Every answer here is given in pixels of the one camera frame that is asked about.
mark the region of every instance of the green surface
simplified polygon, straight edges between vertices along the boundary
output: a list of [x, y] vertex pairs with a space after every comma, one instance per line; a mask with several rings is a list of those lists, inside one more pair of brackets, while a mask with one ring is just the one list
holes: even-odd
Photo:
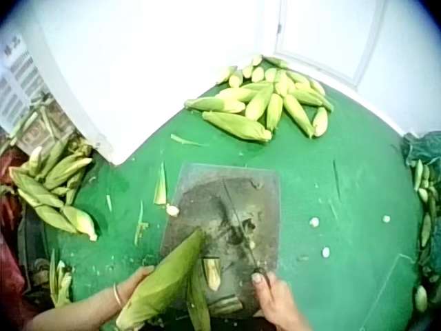
[[[400, 137], [351, 99], [327, 92], [336, 110], [319, 139], [306, 138], [284, 114], [272, 141], [248, 143], [204, 122], [199, 112], [183, 110], [123, 165], [115, 168], [95, 157], [76, 206], [98, 223], [98, 241], [48, 229], [50, 246], [59, 247], [61, 258], [75, 267], [74, 299], [123, 280], [142, 263], [158, 261], [167, 215], [152, 201], [162, 161], [170, 201], [185, 162], [246, 166], [279, 173], [277, 273], [292, 286], [314, 329], [403, 330], [412, 310], [422, 209], [399, 152]], [[171, 133], [209, 146], [181, 145]], [[135, 248], [140, 200], [150, 227]], [[390, 223], [382, 222], [384, 215]], [[310, 227], [312, 217], [320, 219], [318, 228]], [[331, 250], [328, 259], [321, 256], [325, 246]], [[298, 261], [302, 255], [309, 259]]]

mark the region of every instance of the metal plate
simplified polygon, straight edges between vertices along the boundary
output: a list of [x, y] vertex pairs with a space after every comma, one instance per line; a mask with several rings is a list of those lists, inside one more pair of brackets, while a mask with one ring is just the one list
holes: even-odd
[[280, 188], [278, 175], [272, 170], [185, 164], [173, 199], [180, 213], [167, 222], [161, 255], [169, 254], [201, 227], [205, 234], [202, 257], [218, 257], [222, 264], [218, 291], [210, 290], [204, 282], [207, 302], [235, 294], [243, 303], [243, 310], [225, 317], [247, 318], [258, 307], [251, 283], [254, 265], [235, 228], [236, 217], [222, 179], [228, 185], [240, 220], [256, 244], [254, 255], [260, 266], [276, 269]]

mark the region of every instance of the human hand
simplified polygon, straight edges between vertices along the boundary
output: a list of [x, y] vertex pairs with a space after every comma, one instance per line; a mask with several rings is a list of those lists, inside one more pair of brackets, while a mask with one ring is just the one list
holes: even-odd
[[138, 284], [153, 271], [153, 265], [149, 265], [147, 267], [139, 267], [138, 270], [132, 274], [132, 276], [127, 278], [125, 281], [120, 282], [116, 286], [122, 305], [125, 305], [129, 301], [130, 297], [133, 294], [133, 291], [135, 291], [135, 288], [138, 286]]
[[268, 272], [268, 286], [263, 275], [252, 275], [256, 297], [263, 316], [282, 331], [311, 331], [306, 320], [298, 311], [291, 290], [286, 282]]

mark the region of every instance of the bangle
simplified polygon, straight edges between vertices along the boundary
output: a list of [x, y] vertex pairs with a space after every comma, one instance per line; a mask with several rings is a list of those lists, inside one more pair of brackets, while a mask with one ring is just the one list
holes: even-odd
[[116, 302], [118, 302], [121, 309], [123, 309], [123, 303], [121, 302], [121, 298], [118, 295], [118, 290], [116, 289], [116, 283], [113, 284], [113, 295], [115, 296]]

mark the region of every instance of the fingernail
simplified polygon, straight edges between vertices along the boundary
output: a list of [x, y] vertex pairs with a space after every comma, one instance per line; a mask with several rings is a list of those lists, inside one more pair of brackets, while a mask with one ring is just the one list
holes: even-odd
[[255, 273], [251, 276], [251, 279], [253, 280], [253, 283], [258, 284], [262, 281], [262, 275]]
[[146, 274], [150, 274], [154, 271], [154, 265], [148, 265], [144, 268]]

